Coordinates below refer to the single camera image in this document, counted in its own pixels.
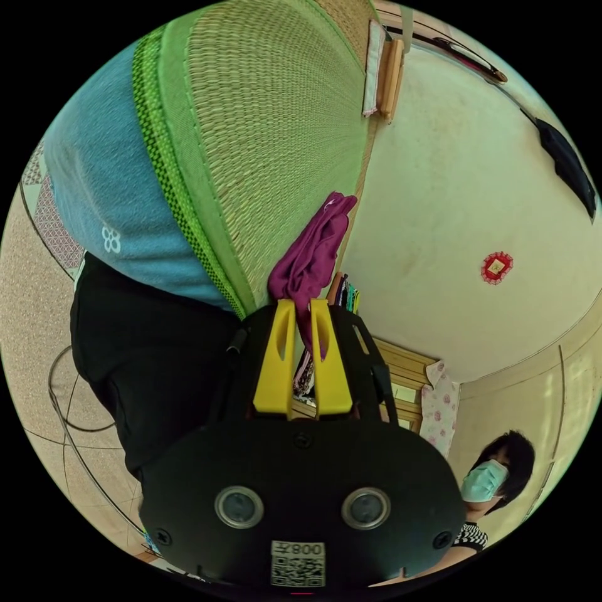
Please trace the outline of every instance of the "cream wall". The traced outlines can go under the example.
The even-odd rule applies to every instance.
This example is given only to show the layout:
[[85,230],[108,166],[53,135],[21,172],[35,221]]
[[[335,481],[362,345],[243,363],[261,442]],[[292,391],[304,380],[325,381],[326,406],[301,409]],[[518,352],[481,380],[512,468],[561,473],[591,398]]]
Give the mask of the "cream wall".
[[[399,102],[377,134],[342,270],[376,337],[473,381],[588,311],[602,288],[602,211],[592,224],[533,125],[464,67],[413,48]],[[491,286],[480,266],[496,251],[514,268]]]
[[516,366],[462,385],[448,456],[458,483],[482,448],[509,429],[522,431],[536,448],[533,478],[524,493],[480,523],[491,543],[513,531],[556,486],[579,450],[601,397],[602,295],[555,344]]

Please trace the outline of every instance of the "red decoration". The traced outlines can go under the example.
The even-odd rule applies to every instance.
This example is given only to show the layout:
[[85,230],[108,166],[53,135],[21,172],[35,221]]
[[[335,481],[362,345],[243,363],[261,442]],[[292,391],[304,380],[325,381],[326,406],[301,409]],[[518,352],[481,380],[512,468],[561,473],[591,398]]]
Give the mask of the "red decoration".
[[508,253],[492,253],[481,265],[481,276],[485,282],[498,285],[514,266],[514,259]]

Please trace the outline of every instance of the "tiled floor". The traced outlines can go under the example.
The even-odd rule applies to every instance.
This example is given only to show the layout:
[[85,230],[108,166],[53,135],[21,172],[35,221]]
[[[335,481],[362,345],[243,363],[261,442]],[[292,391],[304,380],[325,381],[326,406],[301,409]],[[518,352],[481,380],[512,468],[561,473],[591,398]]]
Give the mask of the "tiled floor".
[[[35,180],[37,171],[28,181]],[[96,529],[131,553],[144,540],[98,491],[85,473],[52,408],[47,379],[55,357],[70,344],[73,280],[35,232],[17,190],[0,248],[0,345],[6,380],[19,418],[44,467],[60,490]],[[77,379],[71,354],[56,366],[53,390],[63,415],[83,428],[111,424],[85,381]],[[69,399],[73,390],[71,404]],[[140,488],[124,467],[115,428],[100,433],[71,430],[89,469],[122,512],[138,523]]]

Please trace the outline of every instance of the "face mask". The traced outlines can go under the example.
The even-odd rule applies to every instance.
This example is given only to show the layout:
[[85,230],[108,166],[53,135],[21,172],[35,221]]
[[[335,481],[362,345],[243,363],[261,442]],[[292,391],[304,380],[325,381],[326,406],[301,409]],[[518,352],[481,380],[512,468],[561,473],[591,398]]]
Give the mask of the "face mask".
[[508,476],[508,469],[495,460],[479,464],[462,483],[461,493],[465,502],[490,502]]

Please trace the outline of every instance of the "blue fabric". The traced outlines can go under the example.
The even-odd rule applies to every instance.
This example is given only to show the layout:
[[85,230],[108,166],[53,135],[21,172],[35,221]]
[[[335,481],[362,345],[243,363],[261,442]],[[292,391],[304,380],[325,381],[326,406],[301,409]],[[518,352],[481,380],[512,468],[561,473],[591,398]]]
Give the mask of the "blue fabric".
[[84,249],[125,276],[232,311],[156,178],[135,111],[134,50],[135,44],[99,69],[44,137],[58,214]]

